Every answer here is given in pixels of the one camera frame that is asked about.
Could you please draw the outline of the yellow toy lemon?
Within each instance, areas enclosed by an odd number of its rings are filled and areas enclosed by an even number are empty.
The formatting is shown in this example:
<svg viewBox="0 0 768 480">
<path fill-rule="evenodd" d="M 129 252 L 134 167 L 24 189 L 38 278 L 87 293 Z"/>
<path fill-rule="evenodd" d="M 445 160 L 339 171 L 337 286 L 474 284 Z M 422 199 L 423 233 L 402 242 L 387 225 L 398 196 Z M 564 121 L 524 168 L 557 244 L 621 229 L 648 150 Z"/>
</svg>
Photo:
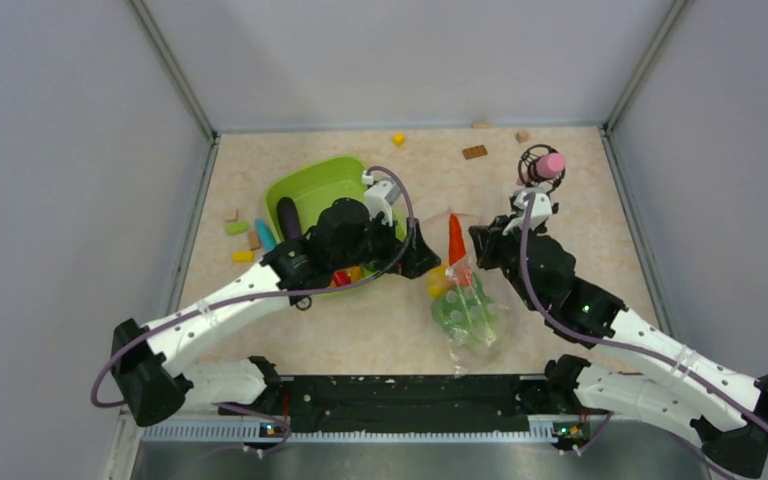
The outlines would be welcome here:
<svg viewBox="0 0 768 480">
<path fill-rule="evenodd" d="M 430 270 L 426 275 L 426 292 L 431 299 L 437 299 L 451 288 L 447 276 L 448 268 L 441 265 Z"/>
</svg>

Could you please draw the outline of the orange toy carrot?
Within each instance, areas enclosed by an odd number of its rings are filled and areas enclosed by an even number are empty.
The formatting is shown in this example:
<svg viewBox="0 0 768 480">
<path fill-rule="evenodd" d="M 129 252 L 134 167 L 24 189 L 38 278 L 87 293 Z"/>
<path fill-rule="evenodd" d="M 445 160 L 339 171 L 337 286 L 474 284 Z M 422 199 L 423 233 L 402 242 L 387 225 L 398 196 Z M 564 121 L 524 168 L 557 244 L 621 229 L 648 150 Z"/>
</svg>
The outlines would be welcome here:
<svg viewBox="0 0 768 480">
<path fill-rule="evenodd" d="M 467 260 L 467 250 L 464 244 L 462 227 L 459 218 L 454 213 L 449 215 L 448 228 L 449 276 L 456 285 L 470 286 L 472 284 L 472 275 Z"/>
</svg>

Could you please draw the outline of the green toy lettuce leaf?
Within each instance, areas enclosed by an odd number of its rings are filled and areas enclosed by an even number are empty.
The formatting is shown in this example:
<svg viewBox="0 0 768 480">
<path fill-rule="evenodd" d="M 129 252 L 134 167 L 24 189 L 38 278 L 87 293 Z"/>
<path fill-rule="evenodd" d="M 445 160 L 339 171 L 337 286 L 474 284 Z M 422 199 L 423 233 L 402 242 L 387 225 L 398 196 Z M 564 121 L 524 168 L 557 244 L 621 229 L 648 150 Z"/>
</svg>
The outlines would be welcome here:
<svg viewBox="0 0 768 480">
<path fill-rule="evenodd" d="M 470 286 L 452 285 L 433 299 L 433 320 L 455 346 L 491 347 L 499 338 L 497 326 L 507 307 L 491 298 L 479 277 Z"/>
</svg>

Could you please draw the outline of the clear zip top bag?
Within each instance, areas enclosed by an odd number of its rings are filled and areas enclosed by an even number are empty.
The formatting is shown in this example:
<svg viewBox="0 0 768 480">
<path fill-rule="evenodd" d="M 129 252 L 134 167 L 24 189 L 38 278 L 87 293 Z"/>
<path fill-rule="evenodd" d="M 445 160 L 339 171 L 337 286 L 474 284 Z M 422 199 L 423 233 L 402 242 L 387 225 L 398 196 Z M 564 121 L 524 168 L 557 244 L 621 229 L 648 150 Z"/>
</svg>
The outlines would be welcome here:
<svg viewBox="0 0 768 480">
<path fill-rule="evenodd" d="M 509 326 L 507 305 L 494 294 L 489 275 L 481 273 L 467 248 L 466 228 L 481 218 L 451 209 L 426 220 L 430 244 L 441 264 L 424 275 L 431 319 L 448 342 L 453 374 L 476 373 L 501 353 Z"/>
</svg>

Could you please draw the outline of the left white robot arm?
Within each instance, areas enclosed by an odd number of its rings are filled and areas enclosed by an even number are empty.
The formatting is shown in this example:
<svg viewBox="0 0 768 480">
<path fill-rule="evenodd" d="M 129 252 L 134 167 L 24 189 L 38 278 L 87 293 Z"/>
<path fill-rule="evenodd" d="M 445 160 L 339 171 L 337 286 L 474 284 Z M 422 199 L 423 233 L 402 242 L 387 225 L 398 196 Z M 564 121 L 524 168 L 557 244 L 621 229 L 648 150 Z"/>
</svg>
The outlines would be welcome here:
<svg viewBox="0 0 768 480">
<path fill-rule="evenodd" d="M 337 272 L 370 266 L 377 275 L 416 279 L 440 264 L 417 220 L 407 218 L 400 237 L 384 213 L 341 198 L 305 233 L 277 244 L 213 294 L 144 325 L 133 319 L 117 325 L 105 371 L 136 424 L 153 426 L 184 406 L 194 387 L 186 367 L 254 321 L 331 292 Z"/>
</svg>

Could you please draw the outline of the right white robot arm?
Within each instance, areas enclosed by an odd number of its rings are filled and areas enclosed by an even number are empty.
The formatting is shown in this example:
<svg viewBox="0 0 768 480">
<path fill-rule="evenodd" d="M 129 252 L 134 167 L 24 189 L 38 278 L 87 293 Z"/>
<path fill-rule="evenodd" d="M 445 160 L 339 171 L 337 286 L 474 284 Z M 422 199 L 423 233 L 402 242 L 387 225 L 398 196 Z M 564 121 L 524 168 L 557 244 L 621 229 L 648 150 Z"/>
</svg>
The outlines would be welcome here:
<svg viewBox="0 0 768 480">
<path fill-rule="evenodd" d="M 579 405 L 633 417 L 699 449 L 722 470 L 762 476 L 768 459 L 768 374 L 752 377 L 700 354 L 575 273 L 576 259 L 540 231 L 503 218 L 468 230 L 484 270 L 499 270 L 559 337 L 635 368 L 610 372 L 566 355 L 547 372 L 560 412 Z"/>
</svg>

